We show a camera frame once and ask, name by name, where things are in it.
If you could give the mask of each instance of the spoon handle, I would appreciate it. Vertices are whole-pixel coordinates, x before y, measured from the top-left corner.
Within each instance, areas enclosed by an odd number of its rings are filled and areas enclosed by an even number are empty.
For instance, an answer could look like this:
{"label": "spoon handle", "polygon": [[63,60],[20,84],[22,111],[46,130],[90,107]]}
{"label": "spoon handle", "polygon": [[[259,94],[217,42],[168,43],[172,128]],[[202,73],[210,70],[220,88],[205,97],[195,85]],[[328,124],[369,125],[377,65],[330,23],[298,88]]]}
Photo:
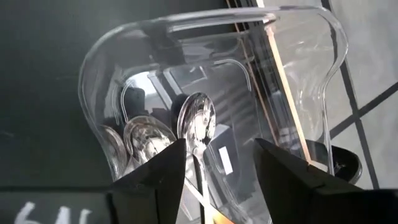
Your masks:
{"label": "spoon handle", "polygon": [[205,161],[203,161],[203,157],[198,158],[198,163],[200,168],[201,189],[203,192],[204,203],[206,204],[203,206],[205,209],[205,224],[214,224],[213,215],[210,210],[211,208],[208,206],[210,204],[210,193],[206,179],[206,167],[205,167]]}

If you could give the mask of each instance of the dark gray surface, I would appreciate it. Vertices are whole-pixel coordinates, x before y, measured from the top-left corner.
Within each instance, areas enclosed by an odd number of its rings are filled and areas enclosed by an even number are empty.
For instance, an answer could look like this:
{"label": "dark gray surface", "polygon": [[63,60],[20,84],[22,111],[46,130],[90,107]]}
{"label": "dark gray surface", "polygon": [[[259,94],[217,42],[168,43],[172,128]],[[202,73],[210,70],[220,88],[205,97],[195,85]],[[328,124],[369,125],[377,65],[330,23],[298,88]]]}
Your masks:
{"label": "dark gray surface", "polygon": [[0,185],[111,182],[77,97],[86,52],[120,24],[224,0],[0,2]]}

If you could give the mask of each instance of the clear plastic container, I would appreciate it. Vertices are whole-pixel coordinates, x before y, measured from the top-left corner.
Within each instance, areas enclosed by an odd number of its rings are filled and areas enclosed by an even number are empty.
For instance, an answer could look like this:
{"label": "clear plastic container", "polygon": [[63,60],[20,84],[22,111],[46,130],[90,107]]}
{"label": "clear plastic container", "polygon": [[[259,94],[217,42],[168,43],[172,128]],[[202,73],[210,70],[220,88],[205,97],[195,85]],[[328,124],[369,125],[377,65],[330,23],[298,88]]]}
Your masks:
{"label": "clear plastic container", "polygon": [[[320,7],[178,14],[100,38],[83,62],[79,97],[117,180],[134,172],[121,137],[130,119],[146,114],[172,129],[176,97],[207,94],[216,111],[205,151],[211,203],[234,223],[266,223],[252,140],[272,141],[309,162],[305,139],[330,150],[325,88],[347,48],[340,23]],[[192,155],[186,178],[196,184]],[[199,219],[199,203],[184,188],[177,223]]]}

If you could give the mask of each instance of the metal spoon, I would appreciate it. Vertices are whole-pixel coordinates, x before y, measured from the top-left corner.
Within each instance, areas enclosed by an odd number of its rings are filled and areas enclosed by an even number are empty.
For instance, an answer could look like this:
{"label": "metal spoon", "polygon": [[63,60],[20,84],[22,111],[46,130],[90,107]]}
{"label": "metal spoon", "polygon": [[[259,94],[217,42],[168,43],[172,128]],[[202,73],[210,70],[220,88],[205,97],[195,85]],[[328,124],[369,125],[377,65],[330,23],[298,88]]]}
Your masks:
{"label": "metal spoon", "polygon": [[123,140],[119,134],[111,127],[101,125],[104,128],[104,133],[108,143],[110,144],[111,151],[107,152],[109,160],[111,161],[112,170],[115,174],[115,179],[123,176],[124,170],[127,166],[127,150],[124,147]]}
{"label": "metal spoon", "polygon": [[[201,186],[205,204],[210,204],[203,153],[214,136],[216,114],[212,100],[204,93],[190,95],[182,105],[177,121],[177,136],[185,138],[187,149],[197,159],[200,167]],[[213,223],[209,206],[205,206],[205,223]]]}
{"label": "metal spoon", "polygon": [[176,141],[173,132],[151,116],[136,116],[129,120],[124,127],[123,138],[127,152],[139,166]]}

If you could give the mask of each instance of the gray floor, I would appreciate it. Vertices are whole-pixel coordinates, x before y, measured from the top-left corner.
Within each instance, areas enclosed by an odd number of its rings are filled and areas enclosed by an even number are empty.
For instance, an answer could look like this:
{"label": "gray floor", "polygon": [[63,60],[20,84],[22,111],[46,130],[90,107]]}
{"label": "gray floor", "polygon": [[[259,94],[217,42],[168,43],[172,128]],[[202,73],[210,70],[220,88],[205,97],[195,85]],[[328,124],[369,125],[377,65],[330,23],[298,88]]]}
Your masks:
{"label": "gray floor", "polygon": [[[313,5],[320,0],[263,0],[266,6]],[[398,30],[395,29],[398,1],[382,4],[371,0],[331,0],[332,9],[348,36],[348,68],[351,72],[358,107],[369,103],[398,81]],[[380,188],[398,187],[398,93],[361,118],[369,151]],[[352,114],[341,73],[332,78],[326,91],[330,128],[334,128]],[[363,174],[357,185],[371,189],[364,152],[354,124],[332,140],[332,144],[355,152],[363,163]]]}

